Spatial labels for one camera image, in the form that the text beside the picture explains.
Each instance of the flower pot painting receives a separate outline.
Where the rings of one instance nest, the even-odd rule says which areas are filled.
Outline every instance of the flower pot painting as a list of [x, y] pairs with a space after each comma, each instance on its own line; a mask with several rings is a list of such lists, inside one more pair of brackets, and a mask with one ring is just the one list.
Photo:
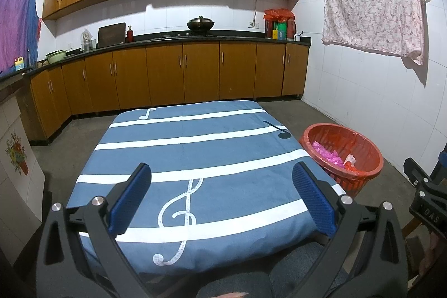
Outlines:
[[6, 153], [11, 159], [11, 164], [15, 170], [22, 174], [22, 172], [28, 174], [28, 166], [26, 165], [25, 149], [22, 145], [21, 138], [19, 138], [15, 132], [11, 133], [11, 137], [6, 141]]

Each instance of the black countertop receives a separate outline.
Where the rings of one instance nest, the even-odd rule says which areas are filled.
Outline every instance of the black countertop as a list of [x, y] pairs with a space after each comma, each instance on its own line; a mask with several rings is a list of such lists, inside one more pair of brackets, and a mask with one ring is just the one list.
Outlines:
[[191, 31], [174, 31], [174, 32], [160, 32], [160, 33], [149, 33], [146, 35], [136, 35], [134, 36], [134, 41], [123, 44], [116, 44], [109, 47], [102, 47], [100, 49], [95, 49], [89, 52], [81, 52], [80, 49], [67, 52], [66, 57], [58, 62], [40, 67], [35, 70], [31, 70], [26, 73], [28, 76], [32, 76], [35, 73], [46, 70], [50, 67], [54, 67], [60, 64], [71, 62], [80, 58], [85, 58], [88, 56], [96, 55], [99, 53], [129, 49], [131, 47], [142, 47], [150, 46], [154, 44], [165, 44], [165, 43], [183, 43], [183, 42], [204, 42], [204, 41], [238, 41], [238, 42], [266, 42], [266, 43], [277, 43], [277, 44], [301, 44], [310, 47], [311, 38], [301, 37], [301, 41], [289, 41], [289, 40], [272, 40], [270, 38], [265, 38], [262, 32], [248, 32], [248, 31], [224, 31], [224, 30], [211, 30], [206, 35], [194, 35]]

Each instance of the red basket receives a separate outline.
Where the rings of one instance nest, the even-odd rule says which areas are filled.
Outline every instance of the red basket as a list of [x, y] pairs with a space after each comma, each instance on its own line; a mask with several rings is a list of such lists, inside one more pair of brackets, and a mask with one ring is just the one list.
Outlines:
[[[315, 141], [329, 152], [337, 151], [342, 160], [352, 154], [358, 171], [349, 171], [325, 160], [312, 147]], [[369, 180], [381, 172], [384, 166], [381, 151], [371, 140], [341, 125], [313, 124], [305, 130], [299, 143], [351, 197], [355, 197]]]

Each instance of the blue cloth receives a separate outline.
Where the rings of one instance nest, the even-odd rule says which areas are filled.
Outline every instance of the blue cloth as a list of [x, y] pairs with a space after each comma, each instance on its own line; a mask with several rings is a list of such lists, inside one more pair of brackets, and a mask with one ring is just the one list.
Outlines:
[[[140, 162], [151, 167], [153, 183], [129, 229], [117, 237], [136, 272], [182, 274], [235, 264], [315, 231], [292, 168], [304, 161], [318, 179], [335, 182], [296, 139], [278, 137], [281, 131], [264, 121], [285, 127], [259, 104], [206, 102], [147, 112], [116, 117], [68, 202], [84, 205], [107, 195]], [[88, 236], [81, 239], [94, 255]]]

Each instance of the blue gripper pad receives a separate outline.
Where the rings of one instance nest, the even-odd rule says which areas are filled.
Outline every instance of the blue gripper pad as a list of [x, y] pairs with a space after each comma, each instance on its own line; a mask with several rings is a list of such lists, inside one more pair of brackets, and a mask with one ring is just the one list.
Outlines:
[[126, 232], [151, 185], [151, 177], [151, 169], [145, 163], [141, 163], [130, 176], [127, 188], [109, 212], [109, 233], [112, 236]]
[[318, 231], [332, 238], [337, 230], [334, 209], [299, 163], [293, 167], [292, 182], [306, 204]]

